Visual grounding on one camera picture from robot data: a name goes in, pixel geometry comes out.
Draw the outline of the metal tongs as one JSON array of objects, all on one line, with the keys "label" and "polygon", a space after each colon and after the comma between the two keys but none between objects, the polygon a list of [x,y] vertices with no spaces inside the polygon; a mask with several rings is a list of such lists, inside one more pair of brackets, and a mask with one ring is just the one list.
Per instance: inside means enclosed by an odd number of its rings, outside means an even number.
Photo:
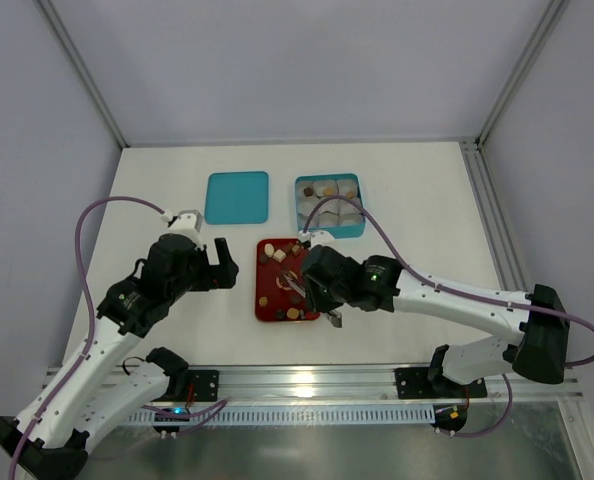
[{"label": "metal tongs", "polygon": [[[288,276],[285,277],[285,280],[286,280],[287,284],[289,285],[289,287],[294,292],[296,292],[302,298],[306,298],[306,290],[304,289],[303,286],[301,286],[299,283],[297,283],[296,281],[294,281],[293,279],[291,279]],[[328,312],[324,312],[323,316],[329,321],[329,323],[334,328],[341,328],[343,326],[342,314],[340,312],[338,312],[337,310],[331,310]]]}]

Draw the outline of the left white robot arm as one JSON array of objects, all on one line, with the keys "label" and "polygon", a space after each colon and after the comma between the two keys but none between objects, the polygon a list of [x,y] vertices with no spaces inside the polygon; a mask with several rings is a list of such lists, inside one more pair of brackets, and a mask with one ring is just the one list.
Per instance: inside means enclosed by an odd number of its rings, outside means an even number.
[{"label": "left white robot arm", "polygon": [[234,287],[239,268],[228,243],[217,238],[214,244],[217,264],[188,236],[164,234],[128,277],[108,289],[82,344],[37,399],[15,416],[0,416],[0,446],[11,457],[11,475],[23,469],[36,479],[73,479],[128,415],[186,394],[189,364],[164,347],[153,349],[111,390],[96,393],[182,296]]}]

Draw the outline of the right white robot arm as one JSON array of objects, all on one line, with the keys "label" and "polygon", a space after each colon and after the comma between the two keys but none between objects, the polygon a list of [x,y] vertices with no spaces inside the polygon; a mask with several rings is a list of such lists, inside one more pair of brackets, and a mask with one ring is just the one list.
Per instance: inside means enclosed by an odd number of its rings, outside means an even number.
[{"label": "right white robot arm", "polygon": [[546,385],[564,380],[570,323],[550,287],[532,293],[480,289],[415,273],[395,258],[358,262],[322,245],[306,254],[301,274],[306,302],[318,313],[348,305],[427,315],[485,333],[481,340],[435,349],[427,380],[440,397],[510,372]]}]

